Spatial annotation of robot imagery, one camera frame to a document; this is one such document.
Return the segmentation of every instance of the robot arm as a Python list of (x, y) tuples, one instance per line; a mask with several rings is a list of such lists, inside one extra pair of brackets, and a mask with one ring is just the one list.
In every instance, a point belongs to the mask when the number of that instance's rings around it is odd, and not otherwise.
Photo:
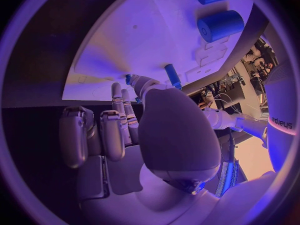
[(212, 129), (223, 130), (231, 128), (234, 131), (244, 131), (254, 137), (260, 138), (264, 144), (267, 144), (267, 126), (266, 121), (257, 121), (245, 117), (243, 114), (235, 113), (229, 115), (224, 110), (205, 108), (204, 114), (209, 121)]

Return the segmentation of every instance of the logo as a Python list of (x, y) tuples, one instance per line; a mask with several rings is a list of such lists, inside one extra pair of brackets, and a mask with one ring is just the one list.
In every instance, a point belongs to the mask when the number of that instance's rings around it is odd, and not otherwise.
[(272, 117), (272, 121), (282, 127), (285, 127), (286, 129), (292, 129), (293, 124), (290, 122), (280, 121), (278, 118)]

